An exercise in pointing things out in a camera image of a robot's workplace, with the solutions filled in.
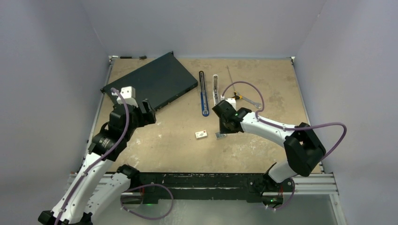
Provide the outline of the blue black stapler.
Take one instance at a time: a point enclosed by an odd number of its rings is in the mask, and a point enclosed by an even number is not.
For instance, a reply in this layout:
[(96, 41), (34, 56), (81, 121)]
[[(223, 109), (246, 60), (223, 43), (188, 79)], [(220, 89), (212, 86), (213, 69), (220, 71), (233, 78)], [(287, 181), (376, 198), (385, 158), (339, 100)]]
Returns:
[(201, 97), (202, 115), (204, 117), (207, 117), (209, 115), (209, 109), (208, 109), (205, 75), (204, 75), (203, 71), (199, 71), (199, 82), (200, 82), (200, 89), (201, 89), (200, 97)]

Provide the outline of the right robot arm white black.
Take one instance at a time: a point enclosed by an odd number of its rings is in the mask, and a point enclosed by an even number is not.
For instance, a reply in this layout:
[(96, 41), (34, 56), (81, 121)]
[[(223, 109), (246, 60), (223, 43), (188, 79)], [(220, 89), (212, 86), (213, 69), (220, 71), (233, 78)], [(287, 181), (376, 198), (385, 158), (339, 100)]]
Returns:
[(298, 126), (279, 123), (247, 108), (236, 110), (226, 100), (214, 106), (213, 111), (219, 118), (222, 134), (249, 133), (283, 147), (286, 160), (271, 166), (263, 179), (265, 188), (270, 191), (293, 176), (309, 176), (326, 155), (325, 147), (306, 123)]

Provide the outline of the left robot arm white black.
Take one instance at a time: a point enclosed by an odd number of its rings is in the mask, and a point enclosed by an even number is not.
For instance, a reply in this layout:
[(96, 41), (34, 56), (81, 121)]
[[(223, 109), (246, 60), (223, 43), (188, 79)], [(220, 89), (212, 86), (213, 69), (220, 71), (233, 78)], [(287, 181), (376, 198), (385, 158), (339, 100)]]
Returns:
[(89, 153), (71, 186), (53, 207), (41, 212), (43, 225), (92, 225), (122, 192), (136, 191), (142, 184), (140, 172), (129, 165), (117, 169), (111, 180), (97, 188), (105, 173), (127, 147), (134, 131), (156, 122), (155, 111), (147, 99), (135, 104), (133, 98), (113, 106), (109, 121), (92, 139)]

